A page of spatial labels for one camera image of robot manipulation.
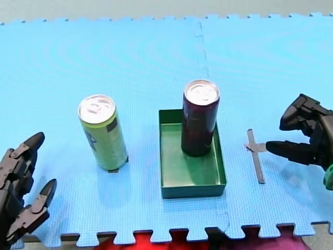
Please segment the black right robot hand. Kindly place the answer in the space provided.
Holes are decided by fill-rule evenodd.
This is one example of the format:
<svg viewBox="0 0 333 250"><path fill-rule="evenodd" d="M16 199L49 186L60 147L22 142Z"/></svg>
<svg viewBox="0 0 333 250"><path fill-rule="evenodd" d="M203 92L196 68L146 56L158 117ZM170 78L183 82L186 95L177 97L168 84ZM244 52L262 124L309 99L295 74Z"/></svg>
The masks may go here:
<svg viewBox="0 0 333 250"><path fill-rule="evenodd" d="M300 94L280 119L282 131L300 130L309 143L268 141L266 149L277 156L304 165L318 165L327 170L332 165L332 110Z"/></svg>

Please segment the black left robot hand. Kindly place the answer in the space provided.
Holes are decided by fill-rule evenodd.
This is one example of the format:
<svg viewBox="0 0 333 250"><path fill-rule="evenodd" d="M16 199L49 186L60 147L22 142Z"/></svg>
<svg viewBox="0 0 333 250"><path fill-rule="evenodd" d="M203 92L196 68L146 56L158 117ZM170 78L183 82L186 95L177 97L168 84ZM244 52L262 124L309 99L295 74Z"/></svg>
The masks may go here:
<svg viewBox="0 0 333 250"><path fill-rule="evenodd" d="M9 148L1 160L1 249L10 249L49 218L56 179L44 185L33 204L25 205L23 199L32 189L37 153L44 140L45 134L38 132L16 149Z"/></svg>

